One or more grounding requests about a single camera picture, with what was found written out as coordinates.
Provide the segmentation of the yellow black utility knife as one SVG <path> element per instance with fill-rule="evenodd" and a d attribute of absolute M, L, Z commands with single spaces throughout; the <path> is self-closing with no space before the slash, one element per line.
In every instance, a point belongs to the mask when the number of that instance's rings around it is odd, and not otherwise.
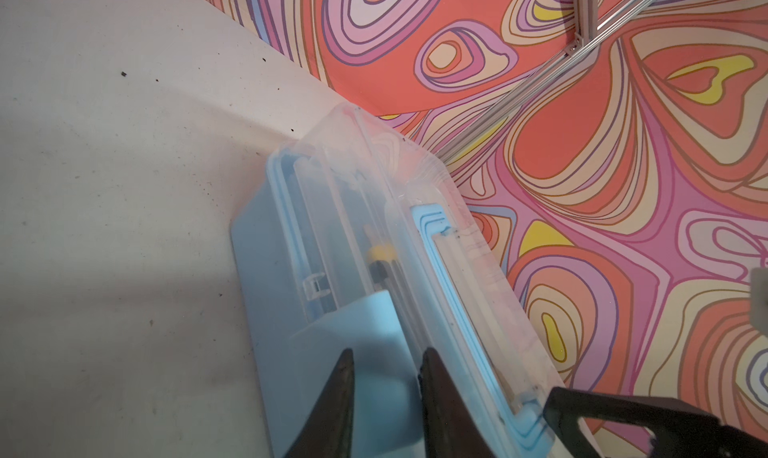
<path fill-rule="evenodd" d="M 372 280 L 377 289 L 386 289 L 392 298 L 398 316 L 406 315 L 406 282 L 394 245 L 382 238 L 371 225 L 364 226 L 364 233 L 370 248 L 366 252 L 366 262 Z"/>

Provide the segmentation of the blue plastic tool box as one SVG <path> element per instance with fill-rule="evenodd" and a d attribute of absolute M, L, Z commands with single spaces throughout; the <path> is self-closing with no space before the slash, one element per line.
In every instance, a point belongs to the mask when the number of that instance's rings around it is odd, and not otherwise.
<path fill-rule="evenodd" d="M 494 455 L 567 455 L 562 379 L 447 168 L 381 120 L 342 104 L 274 151 L 231 239 L 275 456 L 347 349 L 355 457 L 424 455 L 428 349 Z"/>

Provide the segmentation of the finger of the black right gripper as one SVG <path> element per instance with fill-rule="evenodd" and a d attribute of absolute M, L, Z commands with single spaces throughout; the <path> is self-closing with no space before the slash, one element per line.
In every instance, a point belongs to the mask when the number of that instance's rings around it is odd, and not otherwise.
<path fill-rule="evenodd" d="M 765 457 L 767 443 L 688 403 L 666 397 L 620 396 L 562 387 L 551 390 L 543 417 L 574 457 L 600 453 L 581 431 L 585 418 L 648 428 L 651 457 Z"/>

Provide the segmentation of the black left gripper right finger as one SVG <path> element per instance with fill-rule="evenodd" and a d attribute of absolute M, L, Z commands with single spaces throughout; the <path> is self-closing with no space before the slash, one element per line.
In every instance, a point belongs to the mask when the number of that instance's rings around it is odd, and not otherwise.
<path fill-rule="evenodd" d="M 419 387 L 427 457 L 495 456 L 435 348 L 423 353 Z"/>

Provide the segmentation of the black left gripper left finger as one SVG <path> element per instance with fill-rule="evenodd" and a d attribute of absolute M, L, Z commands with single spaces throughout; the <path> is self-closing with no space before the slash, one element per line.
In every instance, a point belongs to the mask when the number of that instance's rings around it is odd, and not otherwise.
<path fill-rule="evenodd" d="M 349 458 L 352 452 L 354 398 L 354 354 L 351 348 L 346 348 L 339 355 L 304 426 L 284 457 Z"/>

